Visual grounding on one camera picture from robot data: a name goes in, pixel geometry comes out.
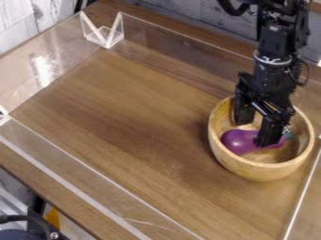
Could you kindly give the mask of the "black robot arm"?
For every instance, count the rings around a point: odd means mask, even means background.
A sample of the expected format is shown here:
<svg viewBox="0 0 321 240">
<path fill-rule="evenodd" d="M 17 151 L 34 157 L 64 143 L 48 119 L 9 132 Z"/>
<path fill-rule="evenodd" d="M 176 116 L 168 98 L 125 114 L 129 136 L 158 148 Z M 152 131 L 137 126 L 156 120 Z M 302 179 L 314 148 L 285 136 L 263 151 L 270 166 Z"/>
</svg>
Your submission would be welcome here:
<svg viewBox="0 0 321 240">
<path fill-rule="evenodd" d="M 252 73 L 242 71 L 235 85 L 232 117 L 238 126 L 252 122 L 262 115 L 261 128 L 254 139 L 263 148 L 279 143 L 290 131 L 290 94 L 307 82 L 299 79 L 307 71 L 299 49 L 307 45 L 310 35 L 310 0 L 240 0 L 235 7 L 231 0 L 218 0 L 231 16 L 239 16 L 257 7 L 258 48 L 252 52 Z"/>
</svg>

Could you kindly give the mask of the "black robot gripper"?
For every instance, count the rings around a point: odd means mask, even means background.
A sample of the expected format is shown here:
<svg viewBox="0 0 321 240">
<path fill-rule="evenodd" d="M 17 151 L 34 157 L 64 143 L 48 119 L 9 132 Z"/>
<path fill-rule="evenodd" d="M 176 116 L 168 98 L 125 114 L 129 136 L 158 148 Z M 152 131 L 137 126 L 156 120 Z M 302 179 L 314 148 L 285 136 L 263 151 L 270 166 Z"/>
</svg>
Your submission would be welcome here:
<svg viewBox="0 0 321 240">
<path fill-rule="evenodd" d="M 279 121 L 289 121 L 295 110 L 290 94 L 298 85 L 303 60 L 297 54 L 285 57 L 267 57 L 259 52 L 252 54 L 252 74 L 242 71 L 235 86 L 232 117 L 236 126 L 250 124 L 254 113 L 265 117 L 254 140 L 263 148 L 291 138 L 291 131 Z"/>
</svg>

